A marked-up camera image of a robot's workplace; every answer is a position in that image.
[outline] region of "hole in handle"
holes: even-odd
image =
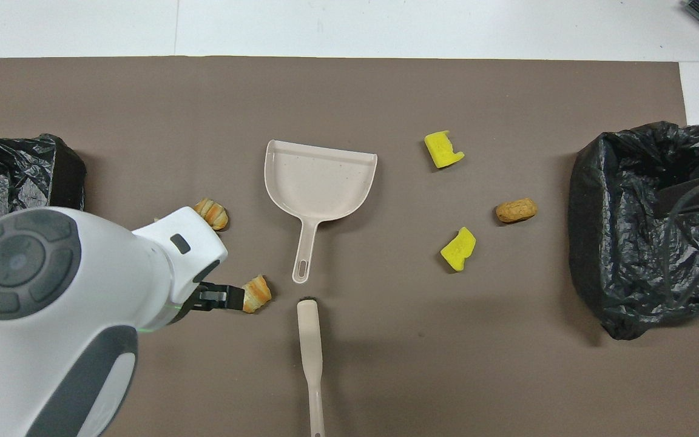
[[[299,263],[299,277],[303,277],[306,274],[306,266],[308,262],[306,260],[301,260]]]

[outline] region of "brush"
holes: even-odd
[[[296,305],[299,311],[299,338],[302,347],[303,375],[309,390],[309,422],[311,437],[325,437],[325,424],[322,421],[322,343],[320,341],[320,317],[317,301],[313,297],[300,299]]]

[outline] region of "dustpan handle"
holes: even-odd
[[[299,250],[296,252],[296,262],[293,264],[293,280],[303,284],[309,279],[311,268],[311,249],[314,246],[314,235],[320,222],[302,219],[302,233],[299,237]]]

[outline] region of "croissant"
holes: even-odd
[[[209,226],[216,231],[223,229],[228,224],[228,213],[225,211],[225,208],[208,197],[201,199],[201,202],[194,206],[194,211],[199,213]]]
[[[266,284],[266,279],[263,278],[262,274],[254,277],[242,288],[245,290],[244,307],[242,307],[245,313],[254,313],[264,303],[271,300],[271,290],[269,290],[269,285]]]

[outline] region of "white table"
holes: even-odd
[[[677,0],[0,0],[0,57],[166,55],[676,61],[699,124]]]

